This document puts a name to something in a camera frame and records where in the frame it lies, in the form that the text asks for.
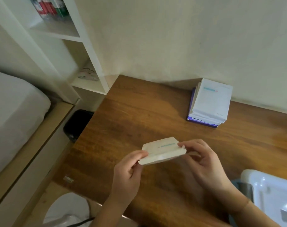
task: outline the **trash bin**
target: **trash bin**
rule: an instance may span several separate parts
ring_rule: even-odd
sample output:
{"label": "trash bin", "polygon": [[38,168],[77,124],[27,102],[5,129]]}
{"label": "trash bin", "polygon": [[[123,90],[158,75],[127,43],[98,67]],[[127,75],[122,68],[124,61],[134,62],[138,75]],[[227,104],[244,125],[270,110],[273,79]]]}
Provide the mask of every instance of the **trash bin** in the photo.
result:
{"label": "trash bin", "polygon": [[68,120],[64,126],[64,133],[72,142],[76,142],[78,137],[81,135],[86,125],[92,118],[94,112],[86,110],[77,110]]}

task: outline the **white bedsheet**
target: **white bedsheet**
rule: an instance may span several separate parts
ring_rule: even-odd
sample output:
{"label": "white bedsheet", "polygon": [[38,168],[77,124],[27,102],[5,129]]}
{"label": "white bedsheet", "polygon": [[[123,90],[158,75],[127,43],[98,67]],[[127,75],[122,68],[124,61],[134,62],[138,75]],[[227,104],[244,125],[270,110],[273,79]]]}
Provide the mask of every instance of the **white bedsheet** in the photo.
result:
{"label": "white bedsheet", "polygon": [[28,82],[0,73],[0,172],[43,121],[50,100]]}

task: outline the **wood grain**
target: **wood grain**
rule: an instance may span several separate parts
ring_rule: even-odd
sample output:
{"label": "wood grain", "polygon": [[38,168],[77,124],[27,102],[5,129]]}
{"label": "wood grain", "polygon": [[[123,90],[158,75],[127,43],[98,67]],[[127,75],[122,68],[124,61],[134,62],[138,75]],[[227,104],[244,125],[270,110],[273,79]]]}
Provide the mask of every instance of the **wood grain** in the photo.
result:
{"label": "wood grain", "polygon": [[[119,76],[54,181],[99,203],[113,167],[151,141],[203,139],[230,179],[256,169],[287,179],[287,114],[231,102],[217,129],[187,122],[191,92]],[[66,182],[68,176],[74,181]],[[227,226],[226,213],[194,180],[182,159],[148,165],[125,215],[147,226]]]}

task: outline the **finger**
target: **finger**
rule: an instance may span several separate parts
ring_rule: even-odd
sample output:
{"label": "finger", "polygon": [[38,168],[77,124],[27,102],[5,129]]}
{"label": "finger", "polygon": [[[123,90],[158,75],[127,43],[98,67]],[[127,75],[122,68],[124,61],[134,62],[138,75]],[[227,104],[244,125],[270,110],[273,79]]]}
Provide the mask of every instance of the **finger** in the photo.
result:
{"label": "finger", "polygon": [[206,156],[210,149],[209,146],[205,147],[200,143],[196,142],[196,140],[180,142],[178,143],[178,146],[185,146],[187,152],[197,151],[202,157]]}
{"label": "finger", "polygon": [[198,162],[193,160],[191,156],[185,154],[182,156],[182,158],[186,161],[187,165],[190,167],[193,173],[197,173],[200,170],[200,165],[198,164]]}
{"label": "finger", "polygon": [[143,166],[141,164],[136,164],[133,169],[133,174],[131,178],[134,178],[135,180],[140,180],[142,170],[143,170]]}
{"label": "finger", "polygon": [[145,151],[145,150],[133,151],[130,154],[128,154],[127,156],[125,156],[120,161],[119,165],[121,165],[121,167],[123,167],[124,169],[129,170],[129,169],[132,168],[132,166],[134,166],[134,164],[138,160],[140,160],[140,159],[142,159],[142,158],[144,158],[144,157],[146,157],[148,155],[149,155],[149,153],[147,151]]}

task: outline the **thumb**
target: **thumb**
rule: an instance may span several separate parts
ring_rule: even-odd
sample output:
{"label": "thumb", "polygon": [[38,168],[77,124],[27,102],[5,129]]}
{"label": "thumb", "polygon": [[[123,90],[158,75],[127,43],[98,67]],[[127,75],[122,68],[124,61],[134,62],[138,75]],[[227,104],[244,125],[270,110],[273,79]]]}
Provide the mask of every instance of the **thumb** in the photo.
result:
{"label": "thumb", "polygon": [[192,157],[188,154],[182,156],[182,158],[186,161],[187,165],[190,167],[191,171],[196,174],[200,170],[200,165],[196,162]]}
{"label": "thumb", "polygon": [[131,178],[134,178],[134,180],[140,181],[142,170],[143,170],[143,166],[139,163],[136,163],[135,167],[133,168],[133,174]]}

